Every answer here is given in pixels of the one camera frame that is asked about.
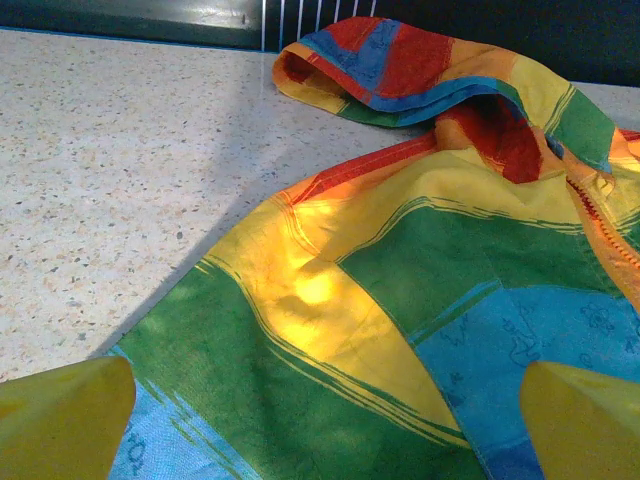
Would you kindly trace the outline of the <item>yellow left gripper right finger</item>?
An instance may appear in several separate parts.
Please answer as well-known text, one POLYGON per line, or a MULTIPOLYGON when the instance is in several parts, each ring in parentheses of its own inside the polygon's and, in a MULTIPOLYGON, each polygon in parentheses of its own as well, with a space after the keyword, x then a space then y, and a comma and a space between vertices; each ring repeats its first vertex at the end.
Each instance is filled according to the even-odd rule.
POLYGON ((546 479, 639 477, 639 385, 553 362, 527 367, 520 409, 546 479))

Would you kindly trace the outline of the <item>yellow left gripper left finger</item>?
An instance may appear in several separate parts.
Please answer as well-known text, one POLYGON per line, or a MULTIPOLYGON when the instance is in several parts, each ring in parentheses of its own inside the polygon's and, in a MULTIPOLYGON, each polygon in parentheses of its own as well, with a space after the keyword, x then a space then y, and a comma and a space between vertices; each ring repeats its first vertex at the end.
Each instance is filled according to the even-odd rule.
POLYGON ((106 356, 1 384, 3 479, 105 479, 136 398, 129 362, 106 356))

